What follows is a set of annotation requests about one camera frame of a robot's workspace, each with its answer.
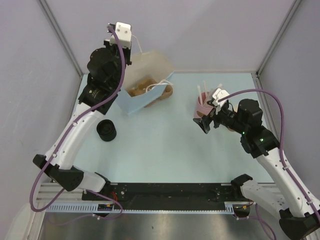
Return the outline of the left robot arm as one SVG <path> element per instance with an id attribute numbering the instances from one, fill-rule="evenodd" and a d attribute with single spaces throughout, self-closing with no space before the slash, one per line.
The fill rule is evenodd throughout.
<path id="1" fill-rule="evenodd" d="M 86 86 L 78 98 L 73 116 L 58 140 L 44 155 L 37 154 L 32 162 L 66 191 L 93 191 L 100 200 L 110 196 L 107 179 L 96 172 L 74 166 L 74 161 L 86 137 L 103 119 L 118 96 L 117 89 L 124 80 L 124 70 L 131 65 L 130 40 L 121 40 L 120 53 L 115 39 L 104 41 L 104 46 L 90 55 Z"/>

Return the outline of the brown pulp cup carrier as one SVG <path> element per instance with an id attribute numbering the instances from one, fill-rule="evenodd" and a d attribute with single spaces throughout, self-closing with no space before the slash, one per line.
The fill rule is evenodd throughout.
<path id="1" fill-rule="evenodd" d="M 139 80 L 133 87 L 127 90 L 131 97 L 136 97 L 147 93 L 157 82 L 153 78 L 144 78 Z"/>

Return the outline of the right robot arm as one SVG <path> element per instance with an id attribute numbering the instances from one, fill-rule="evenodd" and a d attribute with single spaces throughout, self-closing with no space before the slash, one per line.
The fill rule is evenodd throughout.
<path id="1" fill-rule="evenodd" d="M 230 110 L 226 101 L 219 111 L 216 109 L 213 107 L 208 114 L 193 121 L 205 133 L 210 131 L 213 123 L 215 129 L 223 125 L 240 134 L 244 151 L 268 172 L 282 195 L 275 195 L 251 176 L 242 174 L 231 181 L 231 196 L 237 201 L 250 199 L 268 211 L 291 240 L 301 240 L 318 230 L 320 201 L 302 183 L 287 158 L 280 155 L 279 141 L 262 125 L 263 110 L 258 101 L 243 99 L 237 111 Z"/>

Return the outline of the light blue paper bag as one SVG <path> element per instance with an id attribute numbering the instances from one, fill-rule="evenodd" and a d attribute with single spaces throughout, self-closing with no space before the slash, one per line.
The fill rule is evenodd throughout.
<path id="1" fill-rule="evenodd" d="M 130 115 L 170 97 L 173 94 L 171 77 L 174 71 L 167 56 L 158 50 L 133 54 L 115 102 Z"/>

